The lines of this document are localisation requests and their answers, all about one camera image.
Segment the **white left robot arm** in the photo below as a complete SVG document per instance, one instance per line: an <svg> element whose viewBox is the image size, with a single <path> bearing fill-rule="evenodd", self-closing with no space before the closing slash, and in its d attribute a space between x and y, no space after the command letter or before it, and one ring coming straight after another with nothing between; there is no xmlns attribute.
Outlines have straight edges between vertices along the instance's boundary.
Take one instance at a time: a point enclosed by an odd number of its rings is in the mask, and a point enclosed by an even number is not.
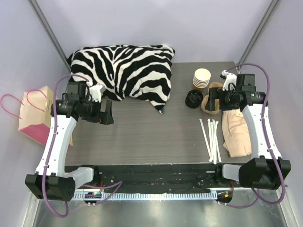
<svg viewBox="0 0 303 227"><path fill-rule="evenodd" d="M104 85L71 82L68 91L51 106L51 128L42 159L34 174L27 174L25 184L38 198L55 201L70 201L76 189L87 185L95 189L100 185L101 177L97 166L81 165L76 170L65 172L65 159L72 132L79 119L113 124L112 102L106 102L105 111L101 111Z"/></svg>

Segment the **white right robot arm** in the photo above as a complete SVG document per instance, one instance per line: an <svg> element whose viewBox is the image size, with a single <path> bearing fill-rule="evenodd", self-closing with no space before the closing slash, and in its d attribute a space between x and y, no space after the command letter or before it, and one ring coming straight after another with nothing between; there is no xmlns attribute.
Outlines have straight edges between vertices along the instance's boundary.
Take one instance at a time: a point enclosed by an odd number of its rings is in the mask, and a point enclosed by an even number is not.
<svg viewBox="0 0 303 227"><path fill-rule="evenodd" d="M214 182L220 187L231 180L241 187L276 190L291 170L290 161L282 159L278 151L269 119L266 93L256 91L255 75L229 73L224 70L220 77L225 80L222 88L209 89L206 110L215 110L215 101L223 111L240 110L246 121L250 142L251 159L243 165L222 164L214 174Z"/></svg>

